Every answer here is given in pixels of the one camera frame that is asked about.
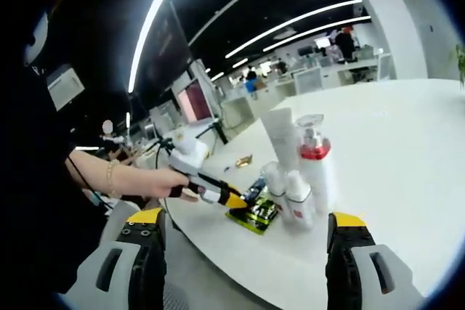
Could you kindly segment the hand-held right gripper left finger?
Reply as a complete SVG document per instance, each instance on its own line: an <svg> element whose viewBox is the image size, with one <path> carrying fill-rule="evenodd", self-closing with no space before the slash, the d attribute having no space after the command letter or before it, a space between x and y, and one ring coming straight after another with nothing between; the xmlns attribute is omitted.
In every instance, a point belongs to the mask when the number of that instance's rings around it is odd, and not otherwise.
<svg viewBox="0 0 465 310"><path fill-rule="evenodd" d="M114 241L101 244L78 268L68 291L72 309L163 307L166 275L162 207L130 216Z"/></svg>

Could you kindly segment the person's left hand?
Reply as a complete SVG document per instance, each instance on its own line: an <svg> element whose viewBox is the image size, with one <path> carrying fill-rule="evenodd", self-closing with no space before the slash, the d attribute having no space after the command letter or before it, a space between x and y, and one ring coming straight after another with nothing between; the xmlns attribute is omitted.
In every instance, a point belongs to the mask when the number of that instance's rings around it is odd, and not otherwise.
<svg viewBox="0 0 465 310"><path fill-rule="evenodd" d="M191 203L198 202L198 196L185 192L190 180L177 171L162 168L149 171L147 179L147 195L156 198L179 198Z"/></svg>

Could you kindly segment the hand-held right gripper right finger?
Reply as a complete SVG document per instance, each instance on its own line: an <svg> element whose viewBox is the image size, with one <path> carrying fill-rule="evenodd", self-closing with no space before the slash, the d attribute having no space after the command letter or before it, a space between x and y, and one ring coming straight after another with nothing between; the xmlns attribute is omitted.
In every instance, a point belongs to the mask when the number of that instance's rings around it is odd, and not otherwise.
<svg viewBox="0 0 465 310"><path fill-rule="evenodd" d="M411 269L376 244L357 216L328 215L327 254L328 309L420 309L424 302Z"/></svg>

